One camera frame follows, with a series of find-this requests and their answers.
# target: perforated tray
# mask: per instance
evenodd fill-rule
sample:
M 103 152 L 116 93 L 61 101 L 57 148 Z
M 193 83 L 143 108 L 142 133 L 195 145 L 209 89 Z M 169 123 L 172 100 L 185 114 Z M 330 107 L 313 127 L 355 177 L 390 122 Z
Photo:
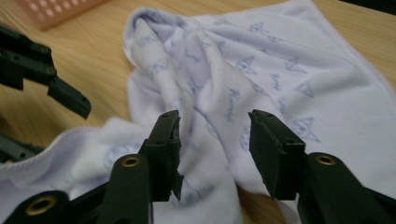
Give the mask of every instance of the perforated tray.
M 16 0 L 42 30 L 104 1 L 106 0 Z

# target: wood grain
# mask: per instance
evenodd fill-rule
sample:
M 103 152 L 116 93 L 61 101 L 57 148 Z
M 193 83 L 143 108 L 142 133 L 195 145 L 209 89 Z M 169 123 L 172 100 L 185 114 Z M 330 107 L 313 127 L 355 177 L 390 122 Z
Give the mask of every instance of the wood grain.
M 122 51 L 122 31 L 130 13 L 157 7 L 186 16 L 222 14 L 263 7 L 281 0 L 110 0 L 45 32 L 21 13 L 12 0 L 2 0 L 0 23 L 52 48 L 58 75 L 92 103 L 82 119 L 46 96 L 47 87 L 25 81 L 24 91 L 0 86 L 0 132 L 25 142 L 48 146 L 61 132 L 101 126 L 110 117 L 129 116 L 126 80 L 134 69 Z M 396 17 L 335 0 L 316 0 L 336 30 L 384 74 L 396 88 Z M 266 196 L 239 190 L 245 222 L 285 223 Z

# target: wooden surface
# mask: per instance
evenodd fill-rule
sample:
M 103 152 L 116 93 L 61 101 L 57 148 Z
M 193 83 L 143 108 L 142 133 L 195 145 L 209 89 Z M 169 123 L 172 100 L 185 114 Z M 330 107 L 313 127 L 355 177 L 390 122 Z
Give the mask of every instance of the wooden surface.
M 281 0 L 110 0 L 45 32 L 21 13 L 13 0 L 2 0 L 0 23 L 52 48 L 58 76 L 90 99 L 92 112 L 82 119 L 47 97 L 47 87 L 24 82 L 24 91 L 0 85 L 0 132 L 24 142 L 48 146 L 66 129 L 101 126 L 118 116 L 131 119 L 126 79 L 133 67 L 122 51 L 122 31 L 138 7 L 157 7 L 187 16 L 221 14 L 263 7 Z M 396 88 L 396 17 L 335 0 L 316 0 L 338 32 Z M 240 190 L 246 223 L 284 223 L 268 198 Z

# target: crumpled fabric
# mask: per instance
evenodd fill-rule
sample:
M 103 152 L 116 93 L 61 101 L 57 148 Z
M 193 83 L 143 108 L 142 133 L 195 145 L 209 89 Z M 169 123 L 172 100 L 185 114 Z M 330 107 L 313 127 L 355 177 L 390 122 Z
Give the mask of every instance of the crumpled fabric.
M 382 75 L 309 0 L 225 15 L 185 17 L 141 8 L 128 20 L 133 122 L 61 134 L 42 154 L 0 166 L 0 220 L 48 189 L 71 198 L 108 180 L 164 112 L 178 110 L 181 200 L 154 204 L 155 223 L 242 223 L 236 185 L 267 194 L 248 151 L 248 112 L 278 116 L 306 152 L 340 158 L 359 181 L 396 198 L 396 104 Z M 296 202 L 279 203 L 299 223 Z

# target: white cloth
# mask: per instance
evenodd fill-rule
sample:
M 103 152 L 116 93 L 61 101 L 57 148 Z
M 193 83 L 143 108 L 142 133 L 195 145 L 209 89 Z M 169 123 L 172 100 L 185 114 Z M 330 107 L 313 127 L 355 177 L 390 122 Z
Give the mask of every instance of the white cloth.
M 124 33 L 136 70 L 134 122 L 61 134 L 42 154 L 0 166 L 0 221 L 27 197 L 62 189 L 75 198 L 136 153 L 161 113 L 177 109 L 182 198 L 154 204 L 155 223 L 241 223 L 235 183 L 266 193 L 248 152 L 248 112 L 271 112 L 307 143 L 337 156 L 361 183 L 396 198 L 395 95 L 309 0 L 225 15 L 137 10 Z M 298 223 L 295 202 L 281 204 Z

